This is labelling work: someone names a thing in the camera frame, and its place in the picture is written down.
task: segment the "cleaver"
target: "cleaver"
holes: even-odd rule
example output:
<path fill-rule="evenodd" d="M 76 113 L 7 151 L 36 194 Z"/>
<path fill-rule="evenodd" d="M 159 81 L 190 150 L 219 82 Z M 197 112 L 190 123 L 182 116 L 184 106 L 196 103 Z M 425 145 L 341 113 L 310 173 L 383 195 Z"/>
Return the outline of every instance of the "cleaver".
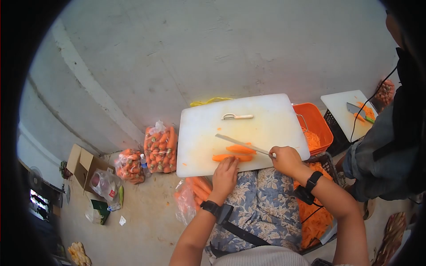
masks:
<path fill-rule="evenodd" d="M 352 103 L 346 103 L 346 107 L 348 108 L 348 111 L 351 112 L 352 114 L 357 114 L 358 112 L 360 112 L 360 114 L 359 114 L 360 117 L 362 117 L 365 120 L 367 120 L 368 122 L 374 124 L 374 120 L 367 117 L 366 112 L 364 110 L 361 110 L 361 108 L 359 108 L 358 106 L 353 105 Z"/>

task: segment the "lap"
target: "lap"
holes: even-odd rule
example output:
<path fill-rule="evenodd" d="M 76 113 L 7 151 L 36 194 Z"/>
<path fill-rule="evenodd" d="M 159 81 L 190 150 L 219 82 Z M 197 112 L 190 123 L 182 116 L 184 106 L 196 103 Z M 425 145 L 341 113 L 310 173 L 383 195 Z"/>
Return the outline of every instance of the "lap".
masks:
<path fill-rule="evenodd" d="M 299 250 L 302 225 L 291 178 L 274 168 L 239 173 L 225 203 L 234 206 L 231 223 L 271 245 Z M 219 225 L 213 228 L 207 245 L 210 241 L 216 249 L 231 253 L 254 247 Z M 209 246 L 206 251 L 212 256 Z"/>

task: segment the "orange plastic crate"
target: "orange plastic crate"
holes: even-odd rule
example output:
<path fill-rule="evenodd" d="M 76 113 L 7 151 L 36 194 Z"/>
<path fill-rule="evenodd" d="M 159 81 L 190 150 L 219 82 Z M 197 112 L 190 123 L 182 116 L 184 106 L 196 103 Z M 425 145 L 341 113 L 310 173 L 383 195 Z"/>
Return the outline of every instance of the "orange plastic crate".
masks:
<path fill-rule="evenodd" d="M 301 103 L 293 105 L 293 109 L 296 114 L 301 114 L 304 117 L 308 130 L 317 134 L 319 137 L 321 147 L 309 151 L 311 156 L 320 152 L 325 152 L 333 142 L 333 134 L 331 133 L 327 122 L 322 117 L 318 107 L 312 103 Z M 300 126 L 306 127 L 305 122 L 300 116 L 297 116 L 297 119 L 299 120 Z"/>

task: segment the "water bottle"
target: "water bottle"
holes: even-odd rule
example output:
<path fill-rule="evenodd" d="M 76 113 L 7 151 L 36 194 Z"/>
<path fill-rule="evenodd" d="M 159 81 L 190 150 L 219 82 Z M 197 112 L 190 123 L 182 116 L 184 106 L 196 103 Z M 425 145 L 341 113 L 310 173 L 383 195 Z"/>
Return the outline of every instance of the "water bottle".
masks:
<path fill-rule="evenodd" d="M 145 178 L 149 178 L 151 176 L 151 172 L 148 169 L 148 164 L 147 164 L 147 160 L 145 159 L 145 154 L 141 154 L 141 166 L 142 166 L 142 171 L 144 171 L 144 176 Z"/>
<path fill-rule="evenodd" d="M 121 209 L 121 205 L 119 202 L 112 204 L 111 206 L 108 206 L 107 210 L 112 212 L 115 210 Z"/>

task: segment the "white cutting board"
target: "white cutting board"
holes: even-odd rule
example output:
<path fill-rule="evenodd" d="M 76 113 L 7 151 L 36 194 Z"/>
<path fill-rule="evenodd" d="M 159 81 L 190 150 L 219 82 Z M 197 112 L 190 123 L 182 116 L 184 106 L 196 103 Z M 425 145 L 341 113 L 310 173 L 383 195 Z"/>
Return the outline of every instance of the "white cutting board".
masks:
<path fill-rule="evenodd" d="M 252 114 L 254 118 L 222 120 L 226 113 Z M 273 146 L 291 146 L 296 148 L 302 160 L 309 158 L 305 136 L 288 96 L 273 94 L 248 97 L 182 111 L 177 176 L 205 176 L 214 173 L 219 162 L 213 161 L 212 156 L 231 154 L 225 147 L 233 145 L 215 137 L 217 133 L 242 142 L 251 142 L 267 151 Z M 239 164 L 240 172 L 266 167 L 272 167 L 272 161 L 259 152 L 250 162 Z"/>
<path fill-rule="evenodd" d="M 367 131 L 373 126 L 370 122 L 367 121 L 364 122 L 364 125 L 362 125 L 361 121 L 357 119 L 355 123 L 354 135 L 352 136 L 351 141 L 351 134 L 352 130 L 354 129 L 355 117 L 348 111 L 346 103 L 352 103 L 356 106 L 358 106 L 357 102 L 365 103 L 367 101 L 367 97 L 365 97 L 365 95 L 360 90 L 323 95 L 321 96 L 321 101 L 334 116 L 336 122 L 343 130 L 343 133 L 345 133 L 345 136 L 349 142 L 354 142 L 357 139 L 365 136 Z M 371 103 L 368 102 L 366 106 L 373 109 L 374 115 L 377 117 L 377 112 Z"/>

